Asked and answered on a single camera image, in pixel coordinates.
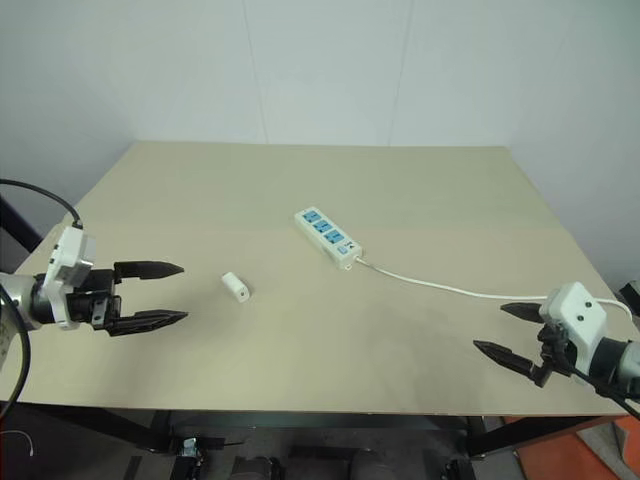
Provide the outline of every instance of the white power cord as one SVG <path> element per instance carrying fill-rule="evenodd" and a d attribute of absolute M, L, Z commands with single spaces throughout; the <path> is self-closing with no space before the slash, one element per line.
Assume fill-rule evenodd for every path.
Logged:
<path fill-rule="evenodd" d="M 461 295 L 467 295 L 469 297 L 488 298 L 488 299 L 492 299 L 492 300 L 514 300 L 514 301 L 546 300 L 547 299 L 547 295 L 513 296 L 513 295 L 493 295 L 493 294 L 490 294 L 490 293 L 472 292 L 470 290 L 463 290 L 462 288 L 450 287 L 449 285 L 441 285 L 439 283 L 425 282 L 423 280 L 417 280 L 415 278 L 404 277 L 402 275 L 398 275 L 397 273 L 393 273 L 393 272 L 390 272 L 390 271 L 385 270 L 383 268 L 377 267 L 377 266 L 375 266 L 375 265 L 363 260 L 360 257 L 356 258 L 356 262 L 361 263 L 362 265 L 364 265 L 366 267 L 369 267 L 372 270 L 375 270 L 376 272 L 382 273 L 383 275 L 387 275 L 389 277 L 393 277 L 393 278 L 396 278 L 398 280 L 402 280 L 403 282 L 414 283 L 416 285 L 422 285 L 422 286 L 425 286 L 425 287 L 438 288 L 440 290 L 446 290 L 448 292 L 459 293 Z M 624 303 L 619 302 L 617 300 L 610 300 L 608 298 L 596 298 L 596 300 L 599 303 L 603 303 L 603 304 L 606 304 L 606 305 L 614 305 L 614 306 L 616 306 L 618 308 L 621 308 L 622 310 L 625 311 L 625 313 L 629 316 L 629 318 L 631 320 L 633 320 L 633 316 L 631 314 L 631 310 L 629 310 L 629 307 L 627 307 Z"/>
<path fill-rule="evenodd" d="M 2 430 L 0 435 L 4 435 L 6 433 L 17 433 L 19 435 L 23 435 L 29 442 L 29 456 L 33 457 L 33 440 L 31 440 L 31 435 L 27 432 L 23 432 L 22 430 Z"/>

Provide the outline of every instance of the power strip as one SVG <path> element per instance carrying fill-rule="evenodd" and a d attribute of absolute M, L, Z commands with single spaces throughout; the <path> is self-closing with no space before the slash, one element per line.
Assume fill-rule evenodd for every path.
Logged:
<path fill-rule="evenodd" d="M 293 216 L 309 240 L 331 257 L 338 268 L 350 270 L 362 247 L 316 207 L 305 208 Z"/>

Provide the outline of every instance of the table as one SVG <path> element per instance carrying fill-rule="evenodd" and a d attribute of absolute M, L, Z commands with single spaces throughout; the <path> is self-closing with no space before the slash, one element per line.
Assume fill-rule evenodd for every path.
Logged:
<path fill-rule="evenodd" d="M 123 315 L 189 311 L 109 338 L 88 325 L 31 334 L 24 402 L 91 407 L 437 415 L 614 415 L 553 375 L 544 389 L 474 339 L 538 359 L 537 328 L 501 302 L 340 271 L 300 234 L 315 205 L 404 275 L 485 293 L 541 295 L 579 280 L 611 293 L 502 147 L 318 147 L 142 142 L 82 199 L 96 268 L 164 260 L 185 273 L 118 287 Z M 63 225 L 22 265 L 45 270 Z M 238 304 L 220 276 L 250 286 Z M 610 335 L 632 338 L 607 308 Z M 5 371 L 17 371 L 14 342 Z M 7 397 L 14 378 L 0 378 Z"/>

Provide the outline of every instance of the floor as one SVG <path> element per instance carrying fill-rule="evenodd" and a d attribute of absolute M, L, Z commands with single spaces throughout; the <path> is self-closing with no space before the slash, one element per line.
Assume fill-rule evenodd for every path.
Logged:
<path fill-rule="evenodd" d="M 148 412 L 123 412 L 140 423 L 150 421 Z M 278 457 L 288 468 L 287 480 L 338 480 L 344 478 L 340 462 L 316 464 L 288 458 L 293 445 L 371 448 L 378 451 L 401 480 L 440 479 L 448 459 L 459 456 L 457 431 L 433 430 L 426 417 L 414 417 L 412 424 L 400 428 L 382 428 L 384 422 L 363 421 L 359 428 L 303 427 L 299 416 L 283 416 L 264 421 L 260 416 L 233 418 L 182 414 L 172 417 L 172 424 L 182 434 L 224 437 L 227 443 L 242 442 L 221 451 L 208 452 L 203 480 L 225 480 L 236 456 Z M 275 423 L 287 425 L 275 427 Z M 2 441 L 2 478 L 5 480 L 132 480 L 126 477 L 133 457 L 141 457 L 136 480 L 169 478 L 173 457 L 154 455 L 119 440 L 52 419 L 40 413 L 16 409 L 4 429 L 20 428 L 31 434 L 35 455 L 28 456 L 26 440 L 18 435 L 4 436 Z M 524 480 L 517 459 L 506 452 L 474 462 L 480 480 Z"/>

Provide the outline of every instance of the white wall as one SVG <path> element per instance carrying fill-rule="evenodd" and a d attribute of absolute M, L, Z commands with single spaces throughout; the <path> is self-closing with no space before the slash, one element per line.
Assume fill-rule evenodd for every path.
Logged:
<path fill-rule="evenodd" d="M 76 202 L 134 139 L 508 145 L 618 287 L 638 25 L 637 0 L 0 0 L 0 174 Z"/>

